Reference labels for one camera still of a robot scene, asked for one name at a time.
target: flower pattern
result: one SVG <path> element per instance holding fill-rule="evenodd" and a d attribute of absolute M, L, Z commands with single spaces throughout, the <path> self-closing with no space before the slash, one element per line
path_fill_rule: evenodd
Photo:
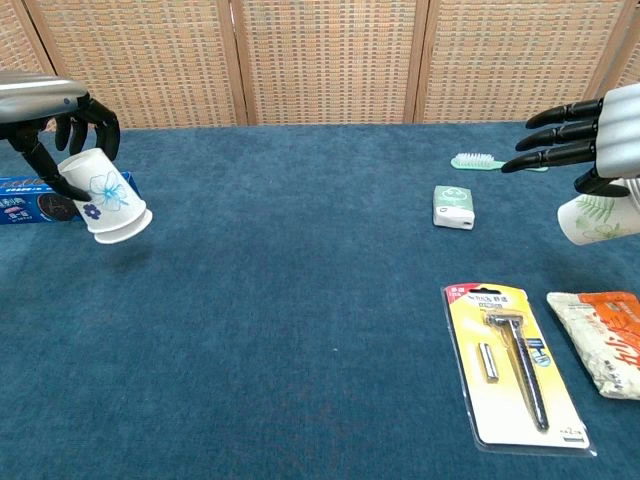
<path fill-rule="evenodd" d="M 105 210 L 117 212 L 122 205 L 129 205 L 124 201 L 127 192 L 124 186 L 118 183 L 115 172 L 92 177 L 89 181 L 89 191 L 94 202 Z"/>
<path fill-rule="evenodd" d="M 584 215 L 580 215 L 576 218 L 576 228 L 579 228 L 580 230 L 588 230 L 590 226 L 591 224 L 589 223 L 589 220 L 587 220 L 587 217 Z"/>
<path fill-rule="evenodd" d="M 582 233 L 585 238 L 589 240 L 611 240 L 612 238 L 622 237 L 624 235 L 629 235 L 631 230 L 626 228 L 620 228 L 620 224 L 616 223 L 616 226 L 604 224 L 598 225 L 593 230 L 587 230 Z"/>
<path fill-rule="evenodd" d="M 87 217 L 93 218 L 94 220 L 98 220 L 100 218 L 100 215 L 102 215 L 102 212 L 98 210 L 98 207 L 96 207 L 92 203 L 87 203 L 82 208 L 84 208 L 84 214 Z"/>

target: razor package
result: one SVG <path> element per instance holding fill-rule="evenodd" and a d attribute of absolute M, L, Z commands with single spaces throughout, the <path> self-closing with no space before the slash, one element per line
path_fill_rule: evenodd
<path fill-rule="evenodd" d="M 595 455 L 526 292 L 465 283 L 443 297 L 478 447 Z"/>

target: silver robotic arm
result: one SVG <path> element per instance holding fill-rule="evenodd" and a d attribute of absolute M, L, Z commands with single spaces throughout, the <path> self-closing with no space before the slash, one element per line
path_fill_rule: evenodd
<path fill-rule="evenodd" d="M 88 124 L 95 125 L 96 147 L 113 161 L 120 145 L 118 119 L 111 110 L 91 98 L 87 88 L 74 80 L 37 73 L 0 72 L 0 140 L 15 150 L 56 193 L 73 200 L 91 197 L 70 185 L 38 140 L 51 118 L 56 119 L 56 148 L 69 145 L 69 153 L 82 150 Z"/>
<path fill-rule="evenodd" d="M 618 178 L 640 176 L 640 84 L 610 90 L 597 100 L 555 107 L 529 119 L 527 128 L 575 122 L 541 130 L 516 145 L 517 151 L 566 144 L 530 152 L 510 160 L 505 173 L 529 167 L 590 163 L 576 179 L 578 192 L 602 197 L 625 197 L 629 190 L 611 185 Z"/>

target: wooden frame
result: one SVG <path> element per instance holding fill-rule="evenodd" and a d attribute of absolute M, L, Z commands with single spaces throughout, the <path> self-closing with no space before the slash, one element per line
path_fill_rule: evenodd
<path fill-rule="evenodd" d="M 233 11 L 233 18 L 236 28 L 236 45 L 238 49 L 238 60 L 240 62 L 240 76 L 244 87 L 244 100 L 246 105 L 247 123 L 256 125 L 258 117 L 256 115 L 256 97 L 253 92 L 251 81 L 251 63 L 249 60 L 249 47 L 245 41 L 247 29 L 242 11 L 242 0 L 229 0 Z"/>
<path fill-rule="evenodd" d="M 405 123 L 414 123 L 416 111 L 416 99 L 418 95 L 418 81 L 422 64 L 422 52 L 424 48 L 425 29 L 427 27 L 427 12 L 429 0 L 416 0 L 415 25 L 413 27 L 413 44 L 411 45 L 411 58 L 409 59 L 409 76 L 407 78 L 407 96 L 404 103 Z"/>
<path fill-rule="evenodd" d="M 238 43 L 233 31 L 231 3 L 229 0 L 216 0 L 216 4 L 220 15 L 220 29 L 222 30 L 224 53 L 227 58 L 231 95 L 233 96 L 233 104 L 236 110 L 236 122 L 238 125 L 247 125 L 247 104 L 238 60 Z"/>
<path fill-rule="evenodd" d="M 600 85 L 596 96 L 602 96 L 618 85 L 627 62 L 631 58 L 633 49 L 638 43 L 640 43 L 640 5 L 635 9 L 633 18 L 627 27 L 627 35 L 624 37 L 622 46 L 618 50 L 615 60 Z"/>
<path fill-rule="evenodd" d="M 625 41 L 627 27 L 634 17 L 634 10 L 636 10 L 637 4 L 637 0 L 624 1 L 618 20 L 616 21 L 616 24 L 611 31 L 611 35 L 609 36 L 609 40 L 602 51 L 600 61 L 593 71 L 591 82 L 589 82 L 589 85 L 584 92 L 585 99 L 588 100 L 590 98 L 594 98 L 599 94 L 599 92 L 602 92 L 602 83 L 605 80 L 605 76 L 607 76 L 612 59 L 616 58 L 616 53 L 620 49 L 622 42 Z"/>
<path fill-rule="evenodd" d="M 44 73 L 55 73 L 55 69 L 51 65 L 51 61 L 49 60 L 47 51 L 40 41 L 38 31 L 36 31 L 34 25 L 31 23 L 29 13 L 26 10 L 26 6 L 20 0 L 9 0 L 9 4 L 13 7 L 13 10 L 16 13 L 16 17 L 18 19 L 18 23 L 20 23 L 24 34 L 29 39 L 29 43 L 31 44 L 33 53 L 42 66 Z"/>
<path fill-rule="evenodd" d="M 427 100 L 427 84 L 429 82 L 429 66 L 433 55 L 433 45 L 438 26 L 438 10 L 440 0 L 428 0 L 427 23 L 424 32 L 424 44 L 422 48 L 422 60 L 420 62 L 420 75 L 418 80 L 413 123 L 422 123 Z"/>
<path fill-rule="evenodd" d="M 38 2 L 36 0 L 22 0 L 24 7 L 28 10 L 28 16 L 31 16 L 31 20 L 33 21 L 33 25 L 37 30 L 37 34 L 40 39 L 42 39 L 42 46 L 46 50 L 45 55 L 48 55 L 48 58 L 51 60 L 51 64 L 53 66 L 53 70 L 57 75 L 68 75 L 67 67 L 62 59 L 62 55 L 58 51 L 56 47 L 56 42 L 53 39 L 53 34 L 51 30 L 49 30 L 49 26 L 47 25 L 47 21 L 42 16 L 42 12 L 40 8 L 38 8 Z"/>

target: blue floral paper cup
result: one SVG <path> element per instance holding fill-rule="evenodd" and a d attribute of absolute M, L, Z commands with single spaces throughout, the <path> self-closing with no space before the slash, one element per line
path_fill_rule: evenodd
<path fill-rule="evenodd" d="M 85 150 L 58 165 L 67 181 L 91 196 L 74 201 L 87 229 L 100 243 L 117 243 L 146 228 L 153 215 L 147 204 L 99 148 Z"/>

